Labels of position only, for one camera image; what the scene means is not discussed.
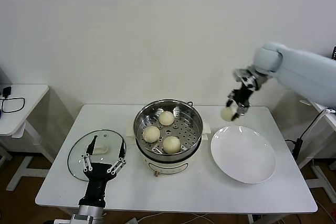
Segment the floor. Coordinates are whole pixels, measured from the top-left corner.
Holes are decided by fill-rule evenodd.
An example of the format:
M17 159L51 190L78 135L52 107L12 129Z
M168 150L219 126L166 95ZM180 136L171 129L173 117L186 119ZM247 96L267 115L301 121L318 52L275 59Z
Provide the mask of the floor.
M0 211L2 218L0 224L42 224L46 220L54 219L69 219L69 216L57 208L40 207L35 204L35 197L39 188L43 183L43 178L23 178L18 184L15 191L6 191L6 186L13 176L15 170L19 167L23 156L14 156L13 160L6 161L0 167ZM328 162L317 162L320 165L324 174L328 177L331 185L336 188L336 172L329 170ZM50 162L44 157L34 157L30 168L49 168ZM303 176L306 179L315 178L309 165L305 166L302 170ZM336 208L336 204L332 204L321 188L312 189L314 198L320 202L327 211L332 214ZM108 212L105 216L106 224L124 224L126 221L133 217L140 219L141 217L154 214L143 212ZM168 224L168 223L183 223L193 219L195 216L192 214L162 214L156 217L150 217L141 221L141 224ZM323 211L321 207L316 213L309 215L299 215L302 224L318 223L329 224L333 223L329 216ZM207 215L207 218L216 224L246 224L247 216L243 215ZM297 216L287 216L284 219L286 224L299 224ZM210 223L205 219L198 218L192 224Z

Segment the power cord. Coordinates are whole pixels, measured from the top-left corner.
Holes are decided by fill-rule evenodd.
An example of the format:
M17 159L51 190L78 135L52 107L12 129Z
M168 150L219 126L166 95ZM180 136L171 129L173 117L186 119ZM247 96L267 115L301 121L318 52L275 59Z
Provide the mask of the power cord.
M146 218L154 217L154 216L161 215L161 214L163 214L163 213L162 213L162 212L159 212L158 214L148 215L148 216L142 217L140 220L138 220L138 223L140 223L140 221L142 221L142 220L144 220L144 219L146 219ZM203 214L203 215L193 214L193 215L195 215L195 216L197 216L197 217L195 217L195 218L193 218L193 219L191 219L191 220L188 220L188 221L186 221L186 222L183 222L183 223L181 223L181 224L189 223L189 222L191 222L191 221L193 221L193 220L196 220L196 219L198 219L198 218L206 219L207 221L211 222L212 224L215 224L212 220L210 220L210 219L208 219L208 218L205 217L207 214Z
M300 224L302 224L300 216L299 215L295 215L295 216L298 217L298 220L299 220Z
M197 215L197 214L193 214L193 215L198 216L198 217L201 217L201 218L203 218L203 219L206 219L207 221L211 222L212 224L215 224L212 220L206 218L205 215L202 215L202 216L201 216L201 215Z
M210 221L210 222L212 222L211 220L209 220L208 218L205 218L205 216L206 216L207 214L203 214L203 215L196 215L197 217L195 217L194 219L191 219L191 220L188 220L188 221L186 221L186 222L183 222L183 223L181 223L181 224L186 224L186 223L189 223L189 222L191 222L191 221L193 221L193 220L196 220L196 219L198 219L198 218L204 218L204 219L207 219L208 221Z
M300 153L300 150L301 150L301 147L302 147L302 144L303 144L303 136L306 134L306 132L309 130L308 134L306 135L306 137L309 135L311 129L317 124L317 122L322 118L324 117L326 114L329 114L329 113L336 113L336 110L333 109L333 108L328 108L328 109L324 109L322 110L315 118L314 120L309 124L309 126L305 129L305 131L301 134L301 136L296 139L296 141L293 141L291 139L287 139L285 140L286 142L292 142L294 143L294 148L292 150L292 155L293 155L293 158L296 160L299 156L299 153Z
M145 216L145 217L142 217L140 220L138 220L138 223L146 218L149 218L149 217L154 217L154 216L157 216L157 215L161 215L163 214L162 212L159 212L158 214L154 214L154 215L148 215L148 216Z
M22 107L20 108L20 109L18 109L18 110L12 110L12 111L4 111L4 102L5 101L10 101L10 100L20 100L20 99L22 99ZM3 99L3 98L0 98L0 100L2 101L2 104L1 104L1 112L3 112L3 113L13 113L13 112L18 112L18 111L20 111L20 110L22 110L23 108L24 108L24 106L25 106L25 98L23 98L23 97L17 97L17 98L5 98L5 99Z

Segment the white plate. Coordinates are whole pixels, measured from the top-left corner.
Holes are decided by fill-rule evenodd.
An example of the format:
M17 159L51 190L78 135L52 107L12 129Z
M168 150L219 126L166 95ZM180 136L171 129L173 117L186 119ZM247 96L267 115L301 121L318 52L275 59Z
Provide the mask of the white plate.
M223 172L248 184L268 180L277 166L269 142L243 126L229 126L217 131L211 140L211 153Z

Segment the cable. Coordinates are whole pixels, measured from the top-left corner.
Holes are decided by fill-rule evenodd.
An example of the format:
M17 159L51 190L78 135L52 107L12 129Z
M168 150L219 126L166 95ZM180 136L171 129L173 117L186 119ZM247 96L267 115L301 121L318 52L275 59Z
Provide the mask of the cable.
M191 220L189 220L189 221L183 222L183 223L181 223L181 224L189 223L189 222L191 222L191 221L193 221L193 220L196 220L196 219L198 219L198 218L204 217L204 216L206 216L206 215L207 215L207 214L204 214L204 215L197 215L197 217L195 217L194 219L191 219Z
M306 133L306 135L304 136L305 138L307 138L311 132L311 130L314 128L314 126L319 122L319 120L324 117L325 115L329 114L329 110L325 109L325 111L319 116L319 118L312 124L312 126L310 127L310 130L308 131L308 133Z
M291 140L291 139L287 139L287 140L285 140L286 142L292 142L292 143L296 143L295 141L293 141L293 140Z
M201 217L201 218L203 218L203 219L206 219L207 221L211 222L212 224L215 224L212 220L206 218L205 216L200 216L200 215L197 215L197 214L193 214L193 215L195 215L195 216L199 216L199 217Z
M324 207L321 203L319 203L317 200L315 200L315 201L316 201L317 204L319 204L319 205L323 208L323 210L327 213L327 215L330 217L330 219L332 220L332 222L334 222L334 223L336 224L336 221L335 221L334 218L330 215L330 213L325 209L325 207Z
M306 131L310 128L310 126L315 122L315 120L322 114L324 110L321 110L321 112L314 118L314 120L309 124L309 126L306 128L306 130L302 133L302 135L299 138L302 138L303 135L306 133Z
M157 216L157 215L161 215L163 214L162 212L159 212L158 214L154 214L154 215L148 215L148 216L145 216L145 217L142 217L140 220L138 220L138 223L146 218L149 218L149 217L154 217L154 216Z
M22 100L23 100L23 105L22 105L22 107L21 107L20 109L18 109L18 110L13 110L13 111L4 111L4 102L5 102L5 101L9 101L9 100L19 100L19 99L22 99ZM2 101L2 104L1 104L1 111L2 111L3 113L13 113L13 112L18 112L18 111L22 110L22 109L24 108L24 106L25 106L25 98L23 98L23 97L8 98L8 99L0 98L0 100Z
M300 224L302 224L300 216L299 215L295 215L295 216L298 217L298 220L299 220Z

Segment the steamed bun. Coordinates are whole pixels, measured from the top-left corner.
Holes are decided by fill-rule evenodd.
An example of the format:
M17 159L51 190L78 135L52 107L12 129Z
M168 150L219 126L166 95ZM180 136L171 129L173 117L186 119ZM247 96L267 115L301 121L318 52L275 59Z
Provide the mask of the steamed bun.
M230 122L233 116L233 110L231 107L225 107L221 111L221 117L223 120Z
M171 125L175 120L175 117L172 112L170 111L163 111L159 115L159 122L164 125L164 126L169 126Z
M175 154L181 149L181 141L176 136L169 136L163 140L163 150L168 154Z
M148 126L143 130L142 135L146 142L154 143L160 137L160 130L155 126Z

